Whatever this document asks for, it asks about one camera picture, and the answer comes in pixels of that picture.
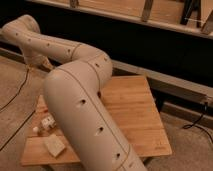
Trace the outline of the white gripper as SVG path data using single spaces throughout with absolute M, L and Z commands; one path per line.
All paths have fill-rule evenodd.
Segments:
M 53 70 L 54 66 L 51 64 L 49 59 L 46 56 L 38 55 L 31 59 L 31 65 L 36 68 Z

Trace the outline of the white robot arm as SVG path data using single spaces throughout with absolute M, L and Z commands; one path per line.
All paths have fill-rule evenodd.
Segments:
M 4 24 L 2 34 L 27 60 L 49 57 L 60 63 L 45 78 L 43 97 L 86 171 L 147 171 L 100 100 L 112 77 L 106 52 L 44 35 L 30 15 Z

